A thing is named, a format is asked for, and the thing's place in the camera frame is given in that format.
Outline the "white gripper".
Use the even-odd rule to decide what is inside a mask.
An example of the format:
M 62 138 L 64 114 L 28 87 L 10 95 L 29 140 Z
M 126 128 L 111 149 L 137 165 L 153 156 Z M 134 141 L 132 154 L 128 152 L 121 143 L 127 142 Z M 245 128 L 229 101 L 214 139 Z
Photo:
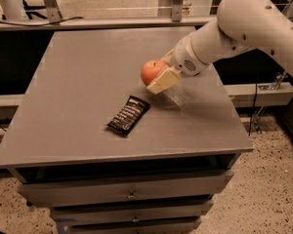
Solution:
M 181 39 L 174 49 L 164 55 L 162 60 L 167 65 L 146 87 L 152 94 L 157 95 L 178 84 L 181 80 L 181 71 L 187 76 L 195 76 L 207 67 L 195 55 L 191 36 L 192 33 Z

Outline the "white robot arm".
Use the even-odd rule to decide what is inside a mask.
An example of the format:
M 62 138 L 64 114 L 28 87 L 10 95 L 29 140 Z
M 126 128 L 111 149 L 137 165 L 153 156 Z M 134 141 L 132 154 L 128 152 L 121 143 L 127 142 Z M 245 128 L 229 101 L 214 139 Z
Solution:
M 181 39 L 147 85 L 159 94 L 209 64 L 258 49 L 293 77 L 293 22 L 271 0 L 222 0 L 216 18 Z

